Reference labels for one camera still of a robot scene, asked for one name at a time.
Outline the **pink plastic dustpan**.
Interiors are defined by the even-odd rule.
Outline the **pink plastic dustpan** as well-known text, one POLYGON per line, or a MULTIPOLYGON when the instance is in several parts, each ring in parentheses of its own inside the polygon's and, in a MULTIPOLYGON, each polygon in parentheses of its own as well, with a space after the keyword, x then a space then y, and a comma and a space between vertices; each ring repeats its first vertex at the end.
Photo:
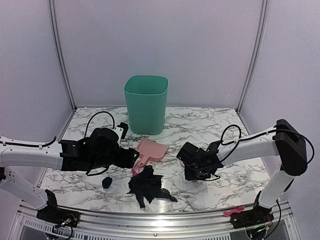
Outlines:
POLYGON ((136 150, 139 152, 139 158, 132 169, 139 168, 141 173, 145 166, 161 161, 168 148, 169 145, 160 144, 144 138, 136 147, 136 150))

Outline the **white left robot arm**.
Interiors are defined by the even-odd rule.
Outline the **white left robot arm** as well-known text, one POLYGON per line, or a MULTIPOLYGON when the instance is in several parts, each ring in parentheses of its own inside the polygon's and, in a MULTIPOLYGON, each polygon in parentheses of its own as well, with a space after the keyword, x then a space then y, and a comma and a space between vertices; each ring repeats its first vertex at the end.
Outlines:
POLYGON ((37 188, 13 171, 13 167, 41 167, 65 172, 85 172, 111 165, 122 169, 133 167, 139 153, 121 146, 123 130, 119 127, 96 128, 80 140, 53 139, 49 143, 17 142, 0 139, 0 188, 42 211, 53 223, 63 219, 56 196, 49 190, 37 188))

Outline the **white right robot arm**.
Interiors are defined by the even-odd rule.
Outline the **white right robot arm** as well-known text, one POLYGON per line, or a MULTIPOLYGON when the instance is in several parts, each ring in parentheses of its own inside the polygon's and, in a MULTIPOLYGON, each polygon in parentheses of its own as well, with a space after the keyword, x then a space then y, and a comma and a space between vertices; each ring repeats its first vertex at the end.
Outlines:
POLYGON ((278 167, 258 194, 257 206, 247 214, 252 224, 258 224, 294 179, 306 172, 309 164, 307 144, 305 136, 285 119, 279 119, 275 126, 264 131, 240 135, 229 142, 220 139, 211 142, 206 149, 186 142, 176 157, 184 166, 187 181, 206 181, 225 166, 254 158, 278 156, 278 167))

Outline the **small dark blue scrap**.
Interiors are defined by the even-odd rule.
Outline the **small dark blue scrap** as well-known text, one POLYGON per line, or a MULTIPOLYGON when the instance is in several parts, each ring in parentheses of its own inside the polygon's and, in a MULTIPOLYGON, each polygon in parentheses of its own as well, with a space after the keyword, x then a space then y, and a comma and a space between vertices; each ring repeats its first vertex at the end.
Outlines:
POLYGON ((113 182, 113 179, 111 177, 108 176, 108 177, 104 178, 101 183, 102 188, 108 189, 111 186, 112 182, 113 182))

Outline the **magenta paper scrap on table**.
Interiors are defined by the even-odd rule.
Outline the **magenta paper scrap on table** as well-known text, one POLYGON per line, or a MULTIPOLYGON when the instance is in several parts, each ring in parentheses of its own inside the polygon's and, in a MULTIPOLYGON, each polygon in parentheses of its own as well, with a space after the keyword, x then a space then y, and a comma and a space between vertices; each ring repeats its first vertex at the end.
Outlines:
POLYGON ((132 175, 134 177, 137 176, 140 172, 141 172, 141 170, 139 168, 133 168, 132 169, 132 175))

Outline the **green plastic waste bin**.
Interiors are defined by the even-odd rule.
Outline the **green plastic waste bin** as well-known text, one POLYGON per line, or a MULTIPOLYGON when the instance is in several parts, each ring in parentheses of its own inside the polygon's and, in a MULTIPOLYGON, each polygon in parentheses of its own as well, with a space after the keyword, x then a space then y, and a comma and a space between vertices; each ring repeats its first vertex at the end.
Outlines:
POLYGON ((156 75, 132 76, 124 86, 129 126, 132 132, 158 135, 165 123, 169 81, 156 75))

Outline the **magenta scrap on rail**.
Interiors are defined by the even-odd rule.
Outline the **magenta scrap on rail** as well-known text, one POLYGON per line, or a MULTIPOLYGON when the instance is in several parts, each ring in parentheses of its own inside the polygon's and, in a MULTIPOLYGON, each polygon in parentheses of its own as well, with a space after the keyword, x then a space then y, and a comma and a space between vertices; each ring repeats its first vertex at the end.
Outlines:
POLYGON ((245 208, 245 206, 238 206, 237 208, 234 208, 232 210, 224 211, 223 215, 224 217, 230 217, 232 214, 240 214, 245 210, 245 208))

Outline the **aluminium front rail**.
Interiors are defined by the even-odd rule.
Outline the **aluminium front rail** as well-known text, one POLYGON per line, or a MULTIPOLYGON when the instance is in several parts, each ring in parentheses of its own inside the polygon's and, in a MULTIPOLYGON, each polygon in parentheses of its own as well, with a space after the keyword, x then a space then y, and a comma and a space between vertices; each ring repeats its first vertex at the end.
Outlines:
POLYGON ((264 230, 270 240, 299 240, 288 201, 272 209, 274 219, 235 229, 224 211, 181 213, 122 213, 73 208, 79 212, 77 227, 53 229, 54 224, 37 219, 37 212, 21 202, 11 228, 10 240, 41 240, 47 237, 74 240, 253 240, 264 230))

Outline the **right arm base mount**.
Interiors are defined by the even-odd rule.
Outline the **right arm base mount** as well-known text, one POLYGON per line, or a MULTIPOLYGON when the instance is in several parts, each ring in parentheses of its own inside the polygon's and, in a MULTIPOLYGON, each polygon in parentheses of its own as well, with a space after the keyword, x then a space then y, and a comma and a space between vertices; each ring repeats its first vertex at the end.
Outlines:
POLYGON ((259 205, 260 194, 261 191, 256 196, 251 210, 231 214, 230 223, 233 225, 234 229, 260 225, 274 220, 272 208, 265 208, 259 205))

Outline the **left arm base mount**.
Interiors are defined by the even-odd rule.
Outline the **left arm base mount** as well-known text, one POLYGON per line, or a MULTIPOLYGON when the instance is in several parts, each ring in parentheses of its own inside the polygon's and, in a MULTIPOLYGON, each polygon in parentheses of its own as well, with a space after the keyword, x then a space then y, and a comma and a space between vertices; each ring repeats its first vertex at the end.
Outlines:
POLYGON ((68 226, 76 228, 80 213, 58 207, 55 194, 48 189, 44 192, 47 195, 46 206, 41 210, 37 210, 36 217, 40 220, 56 224, 59 227, 68 226))

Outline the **left frame post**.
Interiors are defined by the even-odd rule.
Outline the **left frame post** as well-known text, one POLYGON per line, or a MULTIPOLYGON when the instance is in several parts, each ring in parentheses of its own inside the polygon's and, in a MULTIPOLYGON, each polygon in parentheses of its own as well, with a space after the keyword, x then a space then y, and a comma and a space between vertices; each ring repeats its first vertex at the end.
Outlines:
POLYGON ((49 10, 49 20, 51 24, 51 30, 53 35, 53 43, 55 47, 58 67, 60 70, 60 74, 62 77, 62 82, 64 85, 64 89, 66 92, 66 96, 69 102, 69 105, 73 112, 77 110, 77 106, 75 103, 75 99, 72 93, 72 88, 68 76, 68 71, 65 64, 65 59, 63 55, 63 49, 60 39, 59 27, 58 27, 58 19, 57 19, 57 10, 56 10, 56 1, 55 0, 48 0, 48 10, 49 10))

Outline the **frame post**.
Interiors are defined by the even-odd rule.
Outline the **frame post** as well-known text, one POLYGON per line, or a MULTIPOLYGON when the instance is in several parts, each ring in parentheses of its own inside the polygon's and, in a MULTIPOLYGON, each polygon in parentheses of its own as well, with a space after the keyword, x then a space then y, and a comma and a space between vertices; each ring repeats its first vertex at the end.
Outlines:
POLYGON ((242 109, 245 105, 245 101, 248 96, 252 80, 254 78, 255 68, 257 65, 257 61, 259 58, 259 54, 261 51, 263 38, 265 34, 269 3, 270 3, 269 0, 261 1, 260 13, 259 13, 259 19, 258 19, 258 25, 257 25, 257 31, 256 31, 254 45, 253 45, 253 50, 252 50, 251 58, 249 61, 249 66, 248 66, 248 70, 244 80, 243 88, 242 88, 240 98, 236 108, 236 112, 239 115, 241 114, 242 109))
POLYGON ((58 27, 58 19, 57 19, 57 10, 56 10, 56 1, 55 0, 48 0, 48 10, 49 10, 49 20, 51 24, 51 30, 53 35, 53 43, 55 47, 58 67, 60 70, 60 74, 62 77, 62 82, 64 85, 64 89, 66 92, 66 96, 69 102, 69 105, 73 112, 77 110, 77 106, 75 103, 75 99, 72 93, 72 88, 68 76, 68 71, 65 64, 65 59, 63 55, 63 49, 60 39, 59 27, 58 27))

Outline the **right frame post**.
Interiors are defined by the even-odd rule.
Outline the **right frame post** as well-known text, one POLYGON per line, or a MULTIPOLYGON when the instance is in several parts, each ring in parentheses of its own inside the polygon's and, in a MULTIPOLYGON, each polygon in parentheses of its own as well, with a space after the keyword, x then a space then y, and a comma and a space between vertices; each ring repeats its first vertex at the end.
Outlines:
POLYGON ((248 70, 244 80, 243 88, 242 88, 240 98, 236 108, 236 112, 239 115, 241 114, 242 109, 245 105, 245 101, 248 96, 252 80, 254 78, 255 68, 257 65, 257 61, 259 58, 259 54, 261 51, 263 38, 265 34, 269 3, 270 3, 269 0, 261 1, 260 13, 259 13, 259 19, 258 19, 258 25, 257 25, 257 31, 256 31, 254 45, 253 45, 253 50, 252 50, 251 58, 249 61, 249 66, 248 66, 248 70))

